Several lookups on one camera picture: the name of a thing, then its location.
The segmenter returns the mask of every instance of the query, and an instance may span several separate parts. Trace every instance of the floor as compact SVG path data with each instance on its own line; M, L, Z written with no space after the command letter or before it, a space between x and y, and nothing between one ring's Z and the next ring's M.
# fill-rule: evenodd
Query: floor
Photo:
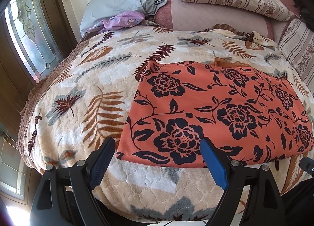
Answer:
M230 226L238 226L241 220L242 214L237 214L234 216ZM160 222L158 224L150 224L149 226L205 226L208 220L205 221L195 221L195 222L180 222L180 221L169 221Z

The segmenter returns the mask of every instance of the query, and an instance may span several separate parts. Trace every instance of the orange floral cloth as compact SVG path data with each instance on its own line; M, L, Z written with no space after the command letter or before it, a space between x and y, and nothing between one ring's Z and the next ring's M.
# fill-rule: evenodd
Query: orange floral cloth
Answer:
M252 67L151 61L117 157L152 166L204 167L203 137L244 165L313 148L310 122L287 80Z

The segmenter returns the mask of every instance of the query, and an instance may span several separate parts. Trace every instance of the stained glass window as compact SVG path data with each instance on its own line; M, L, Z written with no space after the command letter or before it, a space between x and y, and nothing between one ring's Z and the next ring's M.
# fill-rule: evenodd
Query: stained glass window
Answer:
M25 67L36 82L63 60L39 0L11 0L5 9L7 27Z
M24 200L26 171L17 149L17 136L0 122L0 191Z

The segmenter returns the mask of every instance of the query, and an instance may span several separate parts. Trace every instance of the quilted blanket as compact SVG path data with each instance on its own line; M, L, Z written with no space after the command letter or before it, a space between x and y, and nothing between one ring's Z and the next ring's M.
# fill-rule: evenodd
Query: quilted blanket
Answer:
M217 57L288 80L313 127L314 98L277 48L236 40L222 32L136 26L92 37L80 53L70 55L55 70L59 74L48 79L32 112L23 116L25 127L19 136L25 160L43 173L47 164L69 167L86 159L107 136L118 145L138 82L150 61L211 64ZM289 149L296 135L306 142L307 133L281 128L283 149ZM281 194L309 177L299 169L305 156L314 158L314 152L267 163ZM248 191L245 187L238 213L244 210ZM207 168L147 166L116 156L93 191L110 210L141 222L209 219L222 193Z

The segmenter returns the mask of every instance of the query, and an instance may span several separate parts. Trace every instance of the gray pillowcase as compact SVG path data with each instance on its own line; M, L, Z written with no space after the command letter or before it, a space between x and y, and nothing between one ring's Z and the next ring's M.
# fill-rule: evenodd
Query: gray pillowcase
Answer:
M146 15L155 15L167 0L91 0L87 4L80 30L81 35L102 19L110 19L126 11L137 11Z

